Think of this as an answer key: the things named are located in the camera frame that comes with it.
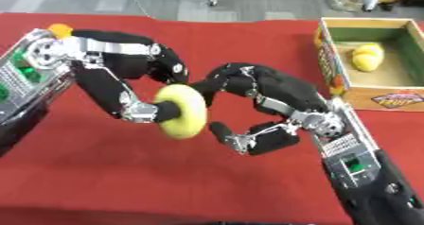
background floor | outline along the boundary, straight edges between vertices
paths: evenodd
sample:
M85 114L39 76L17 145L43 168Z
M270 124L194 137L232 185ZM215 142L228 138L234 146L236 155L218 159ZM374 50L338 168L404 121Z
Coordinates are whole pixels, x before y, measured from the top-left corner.
M220 0L214 8L210 8L206 0L0 0L0 11L131 14L200 22L317 19L322 16L406 17L424 21L424 8L349 13L330 9L327 0Z

red table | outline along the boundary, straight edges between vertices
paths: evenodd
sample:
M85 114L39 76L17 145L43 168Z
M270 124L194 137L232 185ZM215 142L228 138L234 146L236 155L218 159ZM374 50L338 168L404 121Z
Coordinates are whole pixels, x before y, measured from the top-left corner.
M1 50L34 27L118 30L150 36L173 47L191 80L228 61L262 62L324 83L312 44L316 22L236 24L160 22L145 17L0 14ZM133 83L145 99L160 84ZM424 113L359 112L424 197L421 167ZM251 101L221 94L210 120L241 132L271 117ZM114 120L76 86L50 115L0 159L2 224L157 224L177 220L249 220L348 224L306 134L302 143L259 157L241 157L204 130L174 141L155 125Z

box label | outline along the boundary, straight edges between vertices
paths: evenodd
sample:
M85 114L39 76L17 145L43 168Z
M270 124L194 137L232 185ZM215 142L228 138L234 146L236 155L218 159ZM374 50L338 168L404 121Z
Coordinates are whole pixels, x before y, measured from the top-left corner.
M348 81L341 70L337 54L331 45L329 32L321 22L315 33L315 45L318 48L318 63L326 84L332 95L342 95L348 90Z
M371 99L374 102L378 103L379 105L387 109L400 108L400 107L424 102L424 99L421 95L411 94L411 93L381 95L381 96L373 97Z

robotic arm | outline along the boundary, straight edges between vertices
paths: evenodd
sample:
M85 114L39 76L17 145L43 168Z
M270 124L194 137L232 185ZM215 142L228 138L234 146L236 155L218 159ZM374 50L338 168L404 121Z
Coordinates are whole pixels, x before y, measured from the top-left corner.
M306 130L322 156L327 178L344 210L358 225L424 224L421 201L353 109L340 98L324 100L308 83L274 69L228 63L192 85L208 105L226 91L253 99L254 108L280 115L280 122L234 134L223 123L209 128L240 154L257 155L299 142Z
M163 88L155 103L145 103L124 80L145 75L174 85ZM202 129L206 109L202 96L182 85L187 81L175 52L147 37L63 25L34 29L0 59L0 154L32 130L73 82L113 118L160 123L168 135L175 132L172 122L180 120L190 133L172 136L188 138ZM175 88L191 99L172 95Z

cardboard box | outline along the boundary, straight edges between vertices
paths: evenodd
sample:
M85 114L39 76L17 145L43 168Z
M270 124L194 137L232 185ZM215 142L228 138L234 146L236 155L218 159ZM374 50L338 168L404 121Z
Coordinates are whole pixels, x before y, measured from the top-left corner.
M414 20L323 18L314 41L333 95L358 110L424 112L424 35ZM373 72L352 64L353 50L364 43L384 48Z

